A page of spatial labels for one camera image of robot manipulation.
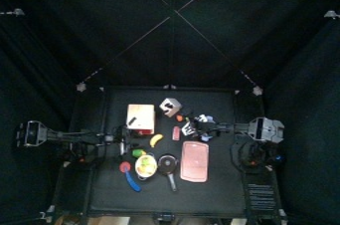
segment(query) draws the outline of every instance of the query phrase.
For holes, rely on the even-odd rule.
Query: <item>toy fruit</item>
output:
[[[164,136],[158,133],[150,139],[150,146],[154,147],[156,143],[164,138]]]

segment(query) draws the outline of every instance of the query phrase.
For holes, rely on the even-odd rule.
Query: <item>yellow banana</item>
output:
[[[158,133],[150,139],[150,146],[154,147],[156,143],[164,138],[164,136]]]

